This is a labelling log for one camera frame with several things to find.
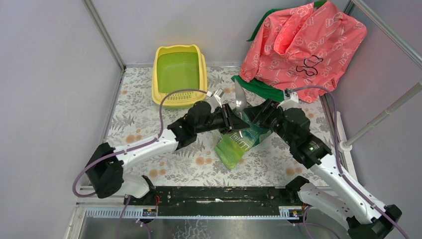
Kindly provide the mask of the silver metal scoop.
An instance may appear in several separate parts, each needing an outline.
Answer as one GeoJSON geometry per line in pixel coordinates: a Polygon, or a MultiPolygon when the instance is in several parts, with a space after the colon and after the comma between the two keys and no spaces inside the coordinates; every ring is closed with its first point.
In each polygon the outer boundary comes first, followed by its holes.
{"type": "Polygon", "coordinates": [[[247,98],[246,98],[246,93],[243,87],[241,86],[241,84],[237,80],[234,80],[234,84],[235,84],[236,112],[240,114],[247,107],[247,98]]]}

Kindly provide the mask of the green litter bag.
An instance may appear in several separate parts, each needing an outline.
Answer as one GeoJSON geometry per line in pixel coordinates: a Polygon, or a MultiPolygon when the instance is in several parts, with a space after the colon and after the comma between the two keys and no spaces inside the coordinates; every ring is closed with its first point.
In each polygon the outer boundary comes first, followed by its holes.
{"type": "Polygon", "coordinates": [[[232,170],[240,162],[247,151],[260,144],[271,134],[270,130],[252,124],[245,113],[240,113],[240,116],[250,127],[241,132],[222,134],[220,141],[214,147],[218,158],[229,170],[232,170]]]}

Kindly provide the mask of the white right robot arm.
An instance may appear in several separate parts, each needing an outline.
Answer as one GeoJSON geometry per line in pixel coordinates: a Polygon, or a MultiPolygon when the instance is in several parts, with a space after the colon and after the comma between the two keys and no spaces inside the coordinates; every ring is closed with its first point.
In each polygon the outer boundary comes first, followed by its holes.
{"type": "Polygon", "coordinates": [[[336,194],[320,192],[302,176],[287,186],[294,197],[341,223],[353,239],[383,239],[398,229],[402,215],[396,205],[386,205],[369,193],[344,169],[337,153],[310,132],[310,120],[300,108],[285,109],[273,100],[246,107],[243,113],[252,123],[277,134],[293,158],[321,178],[336,194]]]}

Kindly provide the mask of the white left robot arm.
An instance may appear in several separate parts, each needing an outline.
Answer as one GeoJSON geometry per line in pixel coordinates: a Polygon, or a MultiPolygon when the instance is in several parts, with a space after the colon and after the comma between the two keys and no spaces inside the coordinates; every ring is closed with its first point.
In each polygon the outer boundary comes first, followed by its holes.
{"type": "Polygon", "coordinates": [[[100,144],[89,159],[84,173],[91,182],[98,198],[112,196],[120,189],[129,190],[130,195],[143,197],[149,191],[146,180],[131,181],[125,173],[136,163],[151,157],[173,152],[189,146],[202,132],[232,129],[229,104],[211,111],[207,102],[199,101],[181,118],[163,129],[159,136],[127,144],[120,148],[109,143],[100,144]]]}

